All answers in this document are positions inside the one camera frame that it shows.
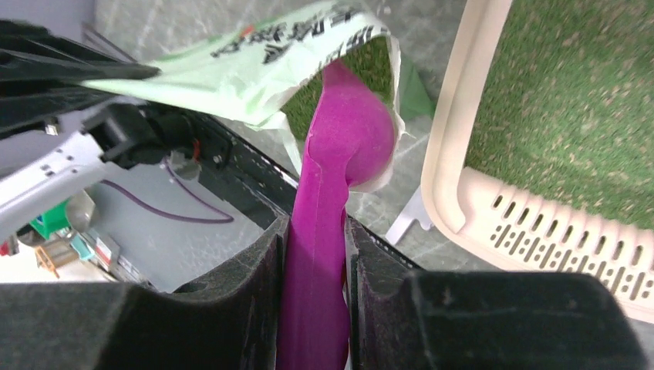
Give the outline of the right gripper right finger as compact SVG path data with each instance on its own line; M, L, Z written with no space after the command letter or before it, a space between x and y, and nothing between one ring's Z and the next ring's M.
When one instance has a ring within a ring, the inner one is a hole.
M647 369L588 275L427 271L346 221L354 369Z

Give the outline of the beige litter box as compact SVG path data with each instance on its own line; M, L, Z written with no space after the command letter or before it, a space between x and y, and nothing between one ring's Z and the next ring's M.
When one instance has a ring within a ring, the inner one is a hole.
M590 274L636 320L653 320L653 233L587 214L464 166L509 1L464 9L426 149L421 194L436 228L509 271Z

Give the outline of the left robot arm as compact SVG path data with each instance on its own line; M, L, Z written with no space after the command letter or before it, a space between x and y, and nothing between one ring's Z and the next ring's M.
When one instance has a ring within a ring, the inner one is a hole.
M204 120L160 106L115 103L110 92L83 81L139 82L159 74L28 22L1 22L1 137L45 129L55 118L97 104L103 108L51 152L1 181L1 237L102 182L112 166L156 164L174 150L203 156Z

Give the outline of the magenta litter scoop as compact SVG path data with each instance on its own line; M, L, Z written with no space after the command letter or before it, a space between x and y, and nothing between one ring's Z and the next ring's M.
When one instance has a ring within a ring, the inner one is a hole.
M352 187L385 170L396 142L386 105L343 62L326 66L322 82L288 234L278 369L344 368L346 203Z

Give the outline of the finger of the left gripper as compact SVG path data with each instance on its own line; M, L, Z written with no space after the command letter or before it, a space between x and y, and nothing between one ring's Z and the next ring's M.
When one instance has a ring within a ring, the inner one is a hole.
M115 59L39 25L1 21L2 82L147 79L159 73L156 67Z
M45 129L49 119L83 110L114 95L68 84L2 84L1 138Z

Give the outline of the green cat litter bag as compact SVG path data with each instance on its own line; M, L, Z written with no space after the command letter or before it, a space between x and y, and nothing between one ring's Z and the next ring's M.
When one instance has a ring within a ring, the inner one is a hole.
M157 60L151 78L86 80L84 86L274 130L295 169L302 167L292 125L308 110L308 88L341 59L394 112L396 132L435 105L398 39L361 1L320 1L251 30L198 42Z

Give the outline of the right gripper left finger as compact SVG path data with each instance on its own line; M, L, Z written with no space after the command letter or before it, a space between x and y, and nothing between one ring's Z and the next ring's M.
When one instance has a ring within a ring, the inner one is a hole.
M3 369L272 369L288 218L164 294L127 283L4 284Z

